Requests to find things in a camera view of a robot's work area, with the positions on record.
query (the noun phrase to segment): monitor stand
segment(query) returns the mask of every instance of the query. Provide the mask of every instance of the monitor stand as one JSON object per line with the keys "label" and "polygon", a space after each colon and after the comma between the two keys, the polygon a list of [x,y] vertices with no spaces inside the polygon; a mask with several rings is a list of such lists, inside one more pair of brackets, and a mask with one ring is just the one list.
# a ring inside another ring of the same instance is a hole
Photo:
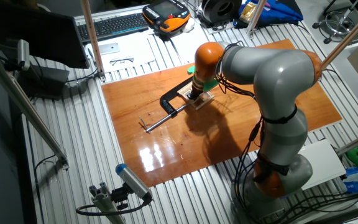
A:
{"label": "monitor stand", "polygon": [[17,82],[29,98],[60,100],[70,72],[57,68],[41,67],[41,69],[31,65],[27,71],[19,72]]}

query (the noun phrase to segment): handheld device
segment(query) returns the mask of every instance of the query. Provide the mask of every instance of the handheld device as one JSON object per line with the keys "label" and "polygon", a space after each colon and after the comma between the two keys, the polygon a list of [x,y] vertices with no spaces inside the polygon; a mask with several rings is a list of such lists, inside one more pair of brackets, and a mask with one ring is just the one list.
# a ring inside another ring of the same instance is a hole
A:
{"label": "handheld device", "polygon": [[149,26],[161,34],[180,32],[190,18],[190,11],[176,0],[157,0],[143,8]]}

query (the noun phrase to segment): computer monitor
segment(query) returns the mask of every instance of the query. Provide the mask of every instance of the computer monitor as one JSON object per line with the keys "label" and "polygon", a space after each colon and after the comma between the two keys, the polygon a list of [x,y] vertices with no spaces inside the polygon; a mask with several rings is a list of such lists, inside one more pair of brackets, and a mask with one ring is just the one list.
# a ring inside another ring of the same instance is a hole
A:
{"label": "computer monitor", "polygon": [[89,68],[73,17],[0,2],[0,44],[26,40],[30,54],[71,68]]}

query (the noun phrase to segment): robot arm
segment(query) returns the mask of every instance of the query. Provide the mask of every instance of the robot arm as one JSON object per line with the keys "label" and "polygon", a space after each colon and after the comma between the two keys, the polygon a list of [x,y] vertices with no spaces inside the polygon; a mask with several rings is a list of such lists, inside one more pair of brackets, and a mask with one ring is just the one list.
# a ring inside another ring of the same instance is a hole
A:
{"label": "robot arm", "polygon": [[197,50],[193,89],[195,86],[202,89],[200,86],[208,80],[205,77],[214,75],[209,72],[211,69],[206,69],[213,67],[213,63],[200,62],[204,62],[204,55],[211,60],[223,54],[224,76],[237,84],[254,85],[255,100],[264,118],[264,137],[252,174],[254,179],[244,186],[246,197],[252,202],[288,195],[304,185],[313,173],[307,159],[298,154],[306,141],[308,123],[302,110],[296,108],[295,99],[317,82],[321,74],[319,58],[302,50],[237,45],[224,53],[223,49],[222,45],[210,42]]}

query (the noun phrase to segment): black cable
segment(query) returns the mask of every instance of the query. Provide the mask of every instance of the black cable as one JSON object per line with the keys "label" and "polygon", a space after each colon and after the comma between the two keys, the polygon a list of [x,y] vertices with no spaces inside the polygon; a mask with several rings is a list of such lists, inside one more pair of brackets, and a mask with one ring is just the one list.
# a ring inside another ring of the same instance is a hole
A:
{"label": "black cable", "polygon": [[76,78],[76,79],[73,79],[73,80],[68,80],[68,81],[66,81],[66,83],[69,83],[69,82],[74,82],[74,81],[79,81],[79,80],[82,80],[82,79],[85,79],[85,78],[88,78],[88,77],[90,77],[91,75],[94,75],[94,74],[99,74],[99,72],[97,72],[98,71],[98,69],[95,69],[95,71],[93,71],[92,73],[90,73],[89,75],[86,75],[86,76],[84,76],[84,77],[82,77],[82,78]]}
{"label": "black cable", "polygon": [[[242,197],[242,196],[245,195],[245,183],[246,183],[246,180],[247,180],[247,176],[250,174],[250,172],[254,168],[255,161],[253,161],[251,164],[249,164],[247,167],[245,167],[245,169],[243,169],[243,167],[244,167],[243,164],[244,164],[245,158],[247,156],[247,153],[249,151],[250,144],[254,140],[254,138],[256,137],[257,133],[259,132],[260,123],[263,123],[262,118],[255,125],[255,128],[252,130],[252,132],[250,134],[249,142],[247,143],[246,148],[244,149],[244,151],[241,154],[240,161],[239,161],[239,163],[237,165],[237,169],[236,169],[236,176],[234,178],[234,190],[235,190],[235,193],[236,193],[236,199],[239,201],[241,207],[244,209],[244,211],[246,212],[248,217],[255,223],[261,223],[261,222],[258,221],[256,218],[254,218],[253,215],[249,212],[249,210],[247,208],[247,205],[246,205],[246,202],[244,201],[244,197]],[[243,189],[242,189],[242,195],[241,195],[239,193],[240,178],[241,178],[242,173],[245,170],[247,170],[247,172],[246,172],[246,174],[244,176],[244,180],[242,182]],[[335,211],[326,211],[326,210],[320,210],[319,209],[321,207],[325,207],[325,206],[328,206],[328,205],[331,205],[331,204],[334,204],[334,203],[345,202],[345,201],[348,201],[348,200],[358,198],[358,194],[343,197],[344,195],[347,195],[347,193],[331,194],[331,195],[317,195],[317,196],[308,197],[308,198],[298,202],[296,205],[292,206],[292,208],[290,208],[288,211],[286,211],[284,214],[282,214],[277,220],[275,220],[271,224],[290,223],[293,220],[296,220],[297,218],[300,218],[303,215],[306,215],[307,213],[310,213],[312,211],[340,212],[340,211],[343,211],[343,210],[346,210],[346,209],[352,207],[354,204],[356,204],[358,202],[358,200],[357,200],[352,205],[350,205],[350,206],[348,206],[346,208],[342,208],[340,210],[335,210]],[[329,200],[325,201],[324,203],[319,203],[319,204],[315,204],[315,205],[312,205],[312,206],[302,206],[303,203],[305,203],[305,202],[307,202],[307,201],[309,201],[311,199],[314,199],[314,198],[327,198],[327,197],[339,197],[339,198],[329,199]],[[288,220],[283,221],[284,219],[288,218],[289,214],[295,212],[298,209],[302,209],[302,211],[300,213],[294,215],[292,218],[289,218]]]}
{"label": "black cable", "polygon": [[193,5],[192,3],[190,3],[189,2],[189,0],[186,0],[185,1],[187,4],[189,4],[189,5],[191,5],[192,6],[192,10],[193,10],[193,12],[195,12],[196,11],[196,6],[195,5]]}
{"label": "black cable", "polygon": [[148,205],[149,203],[147,202],[143,202],[142,205],[139,205],[136,208],[131,208],[125,211],[118,211],[118,212],[83,212],[81,211],[82,209],[86,209],[86,208],[94,208],[96,207],[96,205],[84,205],[81,207],[78,207],[75,212],[77,214],[80,215],[86,215],[86,216],[106,216],[106,215],[122,215],[122,214],[127,214],[127,213],[131,213],[131,212],[136,212],[140,209],[142,209],[144,206]]}
{"label": "black cable", "polygon": [[236,43],[233,43],[233,44],[229,44],[225,49],[224,49],[224,52],[222,54],[222,56],[219,58],[218,60],[218,63],[216,64],[216,67],[215,67],[215,79],[216,81],[218,81],[218,84],[219,84],[219,87],[220,89],[222,90],[222,92],[224,94],[226,94],[227,90],[230,90],[231,92],[233,93],[237,93],[237,94],[240,94],[240,95],[245,95],[245,96],[251,96],[253,97],[253,99],[255,99],[255,95],[253,92],[251,91],[247,91],[247,90],[243,90],[239,87],[236,87],[235,85],[233,85],[232,83],[229,83],[226,79],[226,77],[223,75],[222,73],[222,68],[221,68],[221,65],[222,65],[222,59],[224,57],[224,55],[226,54],[226,52],[233,46],[237,46],[238,43],[242,43],[242,41],[238,41]]}
{"label": "black cable", "polygon": [[47,159],[50,159],[52,157],[56,156],[56,154],[52,155],[52,156],[49,156],[49,157],[46,157],[45,159],[42,159],[34,168],[34,172],[37,170],[38,166],[41,165],[41,163],[43,163],[43,161],[46,161]]}
{"label": "black cable", "polygon": [[33,58],[35,59],[35,62],[37,62],[37,65],[38,65],[38,67],[40,68],[40,71],[41,71],[41,77],[40,77],[40,79],[41,79],[41,82],[42,82],[42,78],[44,77],[44,73],[42,72],[42,68],[41,68],[40,63],[38,62],[38,59],[37,59],[36,57],[33,57]]}
{"label": "black cable", "polygon": [[6,62],[6,63],[11,64],[13,67],[17,68],[17,70],[21,70],[21,69],[22,69],[18,64],[13,63],[13,62],[11,62],[10,60],[8,60],[8,59],[6,59],[6,58],[4,58],[4,57],[2,57],[2,56],[0,56],[0,60],[4,61],[4,62]]}

